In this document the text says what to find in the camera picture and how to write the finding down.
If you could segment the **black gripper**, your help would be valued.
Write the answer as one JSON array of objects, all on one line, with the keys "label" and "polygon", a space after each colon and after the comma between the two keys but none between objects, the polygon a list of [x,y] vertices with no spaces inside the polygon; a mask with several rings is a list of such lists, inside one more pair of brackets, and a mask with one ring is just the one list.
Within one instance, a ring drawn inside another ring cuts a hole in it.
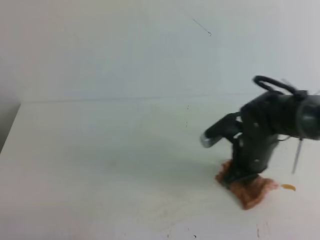
[{"label": "black gripper", "polygon": [[297,112],[300,97],[265,92],[240,109],[242,134],[232,162],[223,165],[223,185],[248,185],[267,167],[279,135],[299,138]]}]

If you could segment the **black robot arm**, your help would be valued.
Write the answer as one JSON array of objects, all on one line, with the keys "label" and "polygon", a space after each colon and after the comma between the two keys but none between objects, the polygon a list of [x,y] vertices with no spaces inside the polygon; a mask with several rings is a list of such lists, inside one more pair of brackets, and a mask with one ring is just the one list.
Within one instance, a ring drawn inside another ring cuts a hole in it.
[{"label": "black robot arm", "polygon": [[267,169],[278,137],[320,139],[320,97],[266,92],[240,109],[242,133],[235,140],[230,168],[222,182],[251,181]]}]

